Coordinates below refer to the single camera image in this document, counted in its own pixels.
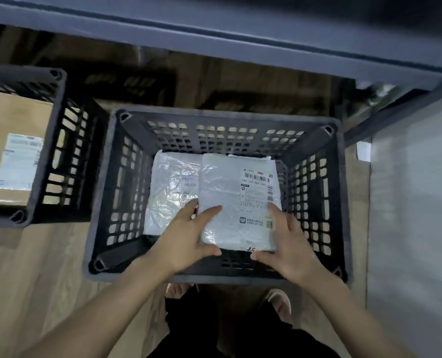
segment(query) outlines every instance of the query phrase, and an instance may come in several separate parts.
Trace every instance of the person's left arm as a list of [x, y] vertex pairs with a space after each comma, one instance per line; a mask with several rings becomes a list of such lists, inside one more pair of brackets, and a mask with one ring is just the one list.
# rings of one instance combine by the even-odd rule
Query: person's left arm
[[21, 357], [107, 357], [160, 283], [203, 257], [221, 255], [217, 246], [199, 244], [201, 231], [221, 211], [221, 206], [205, 210], [192, 220], [197, 205], [198, 200], [186, 204], [148, 253], [135, 259], [115, 283]]

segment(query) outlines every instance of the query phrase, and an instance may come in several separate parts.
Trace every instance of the forearm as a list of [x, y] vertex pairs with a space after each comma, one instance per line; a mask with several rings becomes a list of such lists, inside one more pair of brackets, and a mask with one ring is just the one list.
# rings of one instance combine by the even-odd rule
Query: forearm
[[22, 357], [106, 357], [148, 296], [169, 272], [150, 255], [138, 258], [120, 279], [48, 333]]
[[306, 286], [331, 322], [352, 358], [415, 357], [385, 335], [382, 326], [361, 307], [341, 279], [327, 270]]

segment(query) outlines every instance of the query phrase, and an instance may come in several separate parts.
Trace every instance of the person's right arm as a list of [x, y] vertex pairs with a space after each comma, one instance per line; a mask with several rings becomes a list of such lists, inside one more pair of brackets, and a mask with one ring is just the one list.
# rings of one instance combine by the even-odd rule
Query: person's right arm
[[269, 210], [275, 220], [276, 253], [256, 251], [251, 258], [303, 288], [325, 313], [352, 358], [415, 357], [387, 337], [343, 281], [322, 266], [299, 221], [274, 204], [269, 204]]

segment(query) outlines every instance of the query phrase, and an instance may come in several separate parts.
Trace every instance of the white plastic package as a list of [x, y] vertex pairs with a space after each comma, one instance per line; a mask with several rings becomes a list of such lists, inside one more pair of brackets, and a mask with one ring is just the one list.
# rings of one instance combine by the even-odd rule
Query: white plastic package
[[198, 197], [201, 155], [158, 151], [151, 170], [146, 235], [161, 235], [177, 212]]
[[198, 213], [222, 205], [201, 239], [222, 249], [273, 251], [267, 202], [281, 208], [276, 162], [270, 157], [205, 154], [201, 165]]

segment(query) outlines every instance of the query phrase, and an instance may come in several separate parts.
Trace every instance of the person's left hand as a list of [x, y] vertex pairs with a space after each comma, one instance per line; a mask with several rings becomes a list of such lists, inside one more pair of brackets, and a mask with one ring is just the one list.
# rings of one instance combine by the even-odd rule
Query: person's left hand
[[184, 270], [203, 257], [221, 255], [219, 247], [202, 244], [199, 239], [200, 233], [222, 206], [211, 207], [192, 219], [197, 206], [196, 198], [179, 210], [148, 252], [157, 263], [168, 269], [169, 274]]

